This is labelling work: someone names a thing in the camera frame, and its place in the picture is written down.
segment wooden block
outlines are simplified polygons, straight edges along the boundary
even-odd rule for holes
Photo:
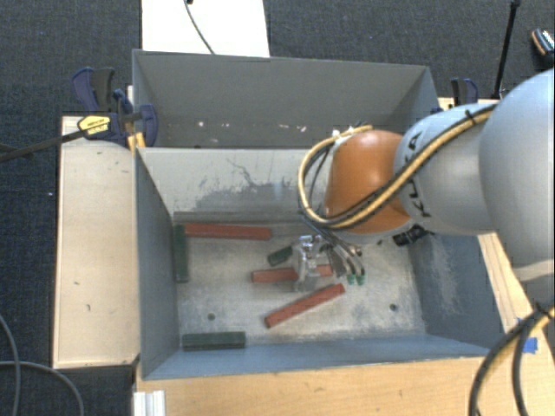
[[[287,319],[291,319],[293,316],[300,315],[304,311],[313,309],[314,307],[330,301],[331,299],[335,299],[344,292],[345,288],[342,283],[337,283],[335,285],[331,285],[330,287],[320,289],[316,293],[313,293],[308,297],[296,301],[291,305],[266,316],[264,323],[268,328],[275,327],[279,323],[286,321]]]
[[[185,235],[221,239],[270,240],[271,229],[264,226],[193,223],[185,225]]]
[[[317,270],[321,277],[333,276],[331,265],[318,265]],[[297,279],[298,274],[295,269],[291,267],[276,268],[274,270],[258,270],[253,271],[251,274],[251,280],[253,283],[294,282]]]

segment clamp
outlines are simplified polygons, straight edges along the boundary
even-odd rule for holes
[[[158,118],[154,106],[141,105],[134,114],[134,107],[121,89],[112,92],[112,68],[83,68],[71,78],[77,100],[89,114],[102,113],[109,117],[107,131],[85,135],[89,140],[106,140],[127,146],[127,139],[142,133],[146,146],[153,146],[158,135]]]

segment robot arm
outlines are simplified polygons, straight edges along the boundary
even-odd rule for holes
[[[351,242],[414,224],[443,234],[496,231],[513,267],[553,259],[553,69],[497,105],[431,115],[402,137],[368,127],[343,136],[323,214],[311,209],[304,180],[335,139],[299,168],[301,209],[315,226]]]

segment cable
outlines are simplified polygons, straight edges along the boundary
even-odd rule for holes
[[[19,353],[17,352],[17,345],[16,341],[14,340],[14,335],[11,333],[10,327],[8,327],[8,324],[3,319],[2,315],[0,315],[0,325],[2,325],[6,337],[8,337],[8,342],[11,346],[12,357],[14,358],[12,364],[16,370],[16,391],[14,393],[14,406],[11,414],[12,416],[17,416],[17,412],[19,411],[19,400],[21,397],[21,362],[19,361]]]
[[[189,19],[191,20],[191,23],[193,24],[193,27],[195,28],[195,30],[197,31],[197,34],[200,37],[200,40],[202,40],[202,42],[205,44],[206,48],[210,51],[210,54],[215,55],[216,53],[213,51],[213,49],[211,48],[210,44],[206,41],[205,37],[202,35],[202,32],[200,32],[200,28],[197,25],[197,23],[194,21],[194,17],[193,14],[191,14],[191,10],[189,9],[189,3],[187,3],[187,0],[183,0],[183,4],[185,5],[185,9],[187,11],[187,15],[189,15]]]
[[[10,327],[8,327],[8,324],[6,323],[2,315],[0,315],[0,326],[2,326],[4,333],[8,337],[8,341],[10,342],[11,351],[14,358],[13,361],[0,361],[0,367],[14,367],[16,370],[16,392],[14,396],[14,405],[11,412],[12,416],[17,416],[17,413],[19,412],[19,402],[21,398],[21,367],[33,368],[35,370],[40,370],[48,374],[53,374],[58,380],[63,382],[71,390],[71,393],[73,393],[75,399],[77,400],[77,405],[79,406],[79,414],[80,416],[84,416],[85,406],[83,404],[82,396],[79,393],[79,390],[77,390],[75,384],[71,380],[69,380],[67,376],[55,370],[54,368],[46,367],[41,364],[36,364],[35,362],[20,361],[19,354],[17,352],[16,341],[14,340],[14,336],[11,333]]]
[[[83,398],[79,393],[79,390],[77,390],[77,387],[75,386],[75,384],[66,375],[60,373],[54,368],[46,367],[45,365],[41,365],[41,364],[35,364],[35,362],[20,361],[19,363],[22,367],[32,368],[35,370],[46,372],[48,374],[53,374],[54,377],[56,377],[61,382],[63,382],[66,386],[68,386],[69,390],[71,390],[71,393],[73,393],[73,395],[75,396],[75,399],[77,400],[80,416],[85,416],[85,406],[83,404]],[[12,367],[14,364],[15,364],[14,361],[3,361],[3,362],[0,362],[0,367]]]
[[[310,184],[310,191],[309,191],[309,202],[311,203],[312,203],[312,194],[314,193],[314,186],[316,185],[316,181],[318,179],[318,174],[320,173],[320,171],[322,171],[322,166],[326,162],[326,159],[328,158],[328,156],[330,155],[330,149],[331,149],[331,146],[327,146],[325,148],[325,152],[323,153],[323,157],[320,160],[320,164],[318,165],[318,168],[316,169],[316,172],[314,172],[314,176],[312,177],[312,183]]]
[[[520,333],[519,340],[517,342],[517,347],[514,351],[513,357],[513,393],[514,399],[517,403],[517,408],[519,409],[520,416],[529,416],[528,410],[526,409],[526,403],[524,401],[524,396],[522,394],[522,386],[520,384],[520,365],[522,364],[522,354],[524,353],[523,349],[530,336],[530,333],[537,327],[539,327],[539,323],[544,320],[546,317],[548,319],[553,319],[553,310],[554,310],[555,300],[551,302],[546,308],[551,309],[548,311],[544,309],[540,304],[536,304],[536,311],[533,313],[533,318],[530,319],[522,328],[522,332]]]
[[[550,313],[552,313],[553,302],[550,304],[549,308],[551,310]],[[498,359],[499,356],[501,356],[501,354],[505,353],[513,344],[516,343],[517,338],[520,337],[526,326],[532,325],[533,328],[536,328],[537,326],[543,326],[546,321],[548,321],[548,318],[543,315],[542,311],[536,309],[529,316],[527,316],[525,320],[515,325],[493,346],[493,348],[487,354],[486,358],[482,361],[480,368],[478,369],[478,373],[474,377],[472,389],[470,391],[470,399],[468,402],[469,416],[478,416],[480,414],[480,411],[478,410],[478,397],[480,395],[480,389],[486,377],[491,372],[493,363]],[[524,405],[521,396],[517,398],[515,394],[515,399],[520,399],[522,405]]]
[[[361,222],[368,220],[371,216],[383,208],[385,204],[393,199],[393,197],[409,182],[410,178],[426,163],[428,159],[432,157],[434,153],[465,131],[485,122],[489,118],[493,108],[494,107],[492,106],[483,108],[474,115],[471,115],[467,111],[466,116],[463,119],[454,123],[446,131],[438,134],[435,138],[430,140],[430,142],[415,156],[413,156],[413,158],[407,162],[407,164],[386,185],[373,192],[358,204],[349,208],[347,211],[329,218],[324,218],[316,214],[314,210],[312,210],[306,196],[304,181],[308,170],[310,170],[310,166],[314,163],[313,158],[321,149],[330,143],[334,143],[342,137],[368,131],[369,127],[347,130],[338,136],[321,141],[309,150],[299,167],[297,186],[302,213],[310,221],[318,224],[319,226],[334,230],[352,228]]]

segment green block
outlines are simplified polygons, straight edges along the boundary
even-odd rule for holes
[[[275,267],[276,265],[279,265],[280,263],[285,262],[291,256],[293,256],[293,247],[286,246],[281,250],[271,253],[268,256],[268,263],[270,264],[271,267]]]
[[[185,227],[183,225],[175,225],[173,227],[173,268],[175,272],[175,282],[189,282]]]
[[[245,344],[245,331],[195,333],[181,336],[181,346],[185,351],[245,348]]]

